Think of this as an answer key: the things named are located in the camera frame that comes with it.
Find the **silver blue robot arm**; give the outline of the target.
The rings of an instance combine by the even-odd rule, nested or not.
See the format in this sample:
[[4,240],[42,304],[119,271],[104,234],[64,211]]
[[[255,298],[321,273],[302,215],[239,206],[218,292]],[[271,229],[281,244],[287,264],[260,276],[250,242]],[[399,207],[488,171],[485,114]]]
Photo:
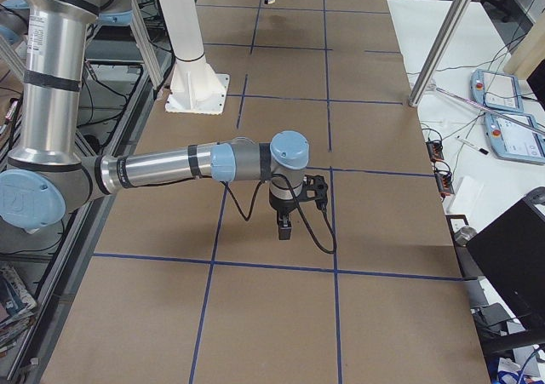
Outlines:
[[130,0],[26,0],[30,6],[20,140],[1,174],[1,216],[38,229],[122,189],[211,178],[265,181],[278,236],[290,236],[289,214],[305,186],[309,144],[286,130],[268,143],[244,137],[168,152],[80,158],[74,151],[88,26],[101,15],[132,18]]

